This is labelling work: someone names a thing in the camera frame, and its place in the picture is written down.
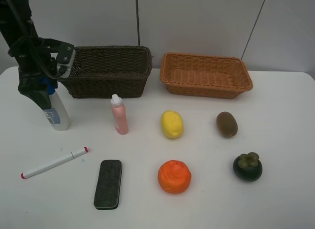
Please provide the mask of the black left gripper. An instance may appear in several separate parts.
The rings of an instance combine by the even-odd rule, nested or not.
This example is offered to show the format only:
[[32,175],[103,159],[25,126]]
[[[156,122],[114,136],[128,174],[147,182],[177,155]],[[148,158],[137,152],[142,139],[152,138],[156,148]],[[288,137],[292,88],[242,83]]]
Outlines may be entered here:
[[51,109],[49,86],[58,87],[57,60],[51,56],[59,52],[59,41],[46,38],[20,38],[16,42],[21,94],[29,96],[42,110]]

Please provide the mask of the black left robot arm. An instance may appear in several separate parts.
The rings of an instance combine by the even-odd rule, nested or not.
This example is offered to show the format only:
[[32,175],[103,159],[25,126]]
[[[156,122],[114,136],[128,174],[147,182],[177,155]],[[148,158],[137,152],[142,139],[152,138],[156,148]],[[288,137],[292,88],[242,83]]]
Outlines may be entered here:
[[0,32],[18,63],[18,91],[46,110],[52,107],[50,86],[58,86],[57,62],[44,49],[31,13],[29,0],[0,0]]

